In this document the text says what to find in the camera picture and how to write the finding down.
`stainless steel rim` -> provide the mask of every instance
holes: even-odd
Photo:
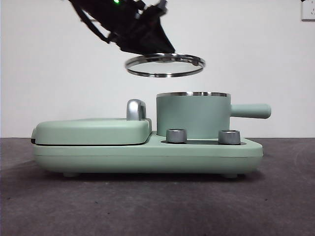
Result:
[[[231,94],[224,92],[166,92],[160,93],[157,97],[168,96],[216,96],[216,97],[231,97]]]
[[[134,65],[148,63],[148,62],[185,62],[191,63],[195,66],[201,66],[196,70],[178,72],[178,73],[148,73],[136,70],[131,70],[130,68]],[[186,75],[193,75],[201,72],[206,66],[204,59],[195,57],[192,55],[176,54],[176,53],[155,53],[149,55],[143,55],[135,58],[131,58],[125,62],[125,68],[127,71],[133,75],[145,76],[145,77],[157,77],[157,78],[171,78],[171,77],[181,77]]]

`wall outlet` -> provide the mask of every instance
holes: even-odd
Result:
[[[302,21],[315,21],[315,0],[302,1]]]

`small pot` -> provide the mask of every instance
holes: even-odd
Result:
[[[157,95],[157,134],[167,129],[185,129],[187,138],[214,139],[230,129],[230,117],[268,118],[267,104],[231,105],[231,96],[221,92],[170,92]]]

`metal ring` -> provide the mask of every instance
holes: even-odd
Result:
[[[176,72],[176,73],[149,73],[149,72],[141,72],[130,69],[134,65],[148,63],[148,62],[185,62],[190,63],[195,66],[198,66],[198,69],[186,71],[186,72]],[[181,77],[186,75],[193,75],[201,72],[203,68],[206,66],[206,62],[204,59],[184,54],[176,54],[176,53],[156,53],[143,55],[135,58],[131,58],[125,62],[125,68],[127,71],[133,75],[146,76],[146,77],[157,77],[157,78],[171,78],[171,77]]]

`gray table surface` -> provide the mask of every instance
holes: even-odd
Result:
[[[1,235],[314,236],[315,139],[252,139],[257,171],[83,174],[39,168],[29,139],[1,139]]]

